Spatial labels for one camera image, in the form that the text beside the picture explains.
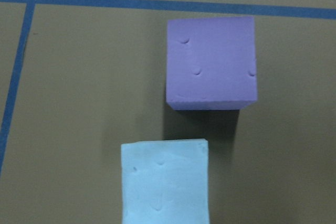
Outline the brown paper table cover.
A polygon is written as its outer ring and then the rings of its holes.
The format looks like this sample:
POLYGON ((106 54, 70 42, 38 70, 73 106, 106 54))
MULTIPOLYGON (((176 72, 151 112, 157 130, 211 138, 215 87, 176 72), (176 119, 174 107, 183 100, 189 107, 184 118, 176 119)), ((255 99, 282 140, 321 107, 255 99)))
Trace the brown paper table cover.
POLYGON ((1 223, 120 223, 120 147, 209 142, 211 223, 335 223, 335 21, 255 15, 258 101, 165 102, 166 24, 205 13, 1 3, 1 110, 19 76, 1 223))

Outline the light blue foam block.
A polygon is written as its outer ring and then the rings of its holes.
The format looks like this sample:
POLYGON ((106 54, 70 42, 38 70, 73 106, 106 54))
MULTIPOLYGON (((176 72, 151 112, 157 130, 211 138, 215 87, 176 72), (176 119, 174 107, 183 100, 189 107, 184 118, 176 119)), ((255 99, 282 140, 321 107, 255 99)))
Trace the light blue foam block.
POLYGON ((208 141, 121 145, 122 223, 209 223, 208 141))

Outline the purple foam block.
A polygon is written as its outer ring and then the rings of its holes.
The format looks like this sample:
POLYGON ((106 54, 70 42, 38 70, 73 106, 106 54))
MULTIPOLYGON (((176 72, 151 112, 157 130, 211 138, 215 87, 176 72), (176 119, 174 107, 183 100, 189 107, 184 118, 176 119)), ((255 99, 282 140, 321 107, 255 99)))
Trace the purple foam block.
POLYGON ((173 110, 240 110, 257 100, 253 17, 167 22, 166 102, 173 110))

